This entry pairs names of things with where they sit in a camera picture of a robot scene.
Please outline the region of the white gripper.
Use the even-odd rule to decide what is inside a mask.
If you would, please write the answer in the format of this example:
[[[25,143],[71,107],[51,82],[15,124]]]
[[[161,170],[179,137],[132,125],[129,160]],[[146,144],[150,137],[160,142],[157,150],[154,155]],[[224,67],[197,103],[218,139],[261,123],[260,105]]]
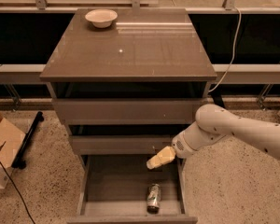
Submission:
[[[147,161],[149,170],[159,168],[175,159],[186,159],[203,146],[203,136],[200,131],[186,129],[172,140],[172,147],[165,147]]]

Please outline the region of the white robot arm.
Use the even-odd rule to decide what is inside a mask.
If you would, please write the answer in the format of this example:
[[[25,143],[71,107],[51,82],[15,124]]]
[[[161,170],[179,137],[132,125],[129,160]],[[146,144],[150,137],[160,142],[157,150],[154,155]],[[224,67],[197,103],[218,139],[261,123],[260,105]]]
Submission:
[[[280,124],[236,116],[218,105],[201,106],[195,121],[147,161],[148,169],[159,168],[175,157],[186,159],[202,147],[233,136],[280,161]]]

